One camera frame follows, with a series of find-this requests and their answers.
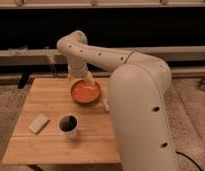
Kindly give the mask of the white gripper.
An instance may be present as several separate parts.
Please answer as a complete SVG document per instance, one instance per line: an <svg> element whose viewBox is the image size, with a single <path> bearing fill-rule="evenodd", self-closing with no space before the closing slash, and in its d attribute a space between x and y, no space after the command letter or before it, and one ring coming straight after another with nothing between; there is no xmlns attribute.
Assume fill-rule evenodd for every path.
<svg viewBox="0 0 205 171"><path fill-rule="evenodd" d="M68 81L69 84L73 83L75 80L75 77L84 77L84 80L88 82L91 85L95 84L94 77L90 71L88 71L87 63L83 60L70 56L67 58L68 61Z"/></svg>

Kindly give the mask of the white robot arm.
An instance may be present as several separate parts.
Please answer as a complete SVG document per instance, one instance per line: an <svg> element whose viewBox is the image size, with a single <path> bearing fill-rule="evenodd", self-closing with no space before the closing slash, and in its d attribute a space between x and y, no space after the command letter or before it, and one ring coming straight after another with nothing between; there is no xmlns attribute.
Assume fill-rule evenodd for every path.
<svg viewBox="0 0 205 171"><path fill-rule="evenodd" d="M57 49L73 77L92 64L111 73L108 106L123 171L179 171L164 94L172 74L162 59L140 52L90 46L77 30L60 38Z"/></svg>

